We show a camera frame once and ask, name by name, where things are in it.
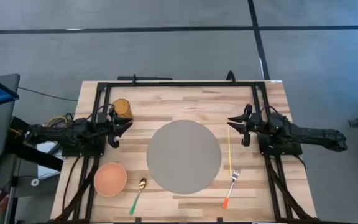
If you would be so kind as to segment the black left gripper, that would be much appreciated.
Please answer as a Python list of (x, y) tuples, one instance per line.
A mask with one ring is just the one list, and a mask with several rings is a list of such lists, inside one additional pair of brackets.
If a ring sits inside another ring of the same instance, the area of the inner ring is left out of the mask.
[(108, 144), (117, 149), (119, 147), (117, 138), (121, 137), (132, 126), (132, 118), (117, 117), (113, 104), (106, 104), (101, 108), (106, 109), (106, 111), (98, 113), (97, 127), (106, 132)]

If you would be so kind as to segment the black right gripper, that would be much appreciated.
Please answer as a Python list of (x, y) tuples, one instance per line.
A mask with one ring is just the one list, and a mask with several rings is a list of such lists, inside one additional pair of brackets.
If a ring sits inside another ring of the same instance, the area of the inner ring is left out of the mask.
[(258, 112), (252, 112), (252, 105), (246, 104), (244, 108), (244, 114), (236, 117), (228, 118), (228, 120), (236, 122), (228, 122), (227, 124), (230, 127), (234, 128), (240, 135), (243, 135), (242, 144), (245, 147), (249, 147), (250, 145), (250, 134), (249, 132), (257, 133), (259, 132), (262, 124), (262, 117), (261, 114)]

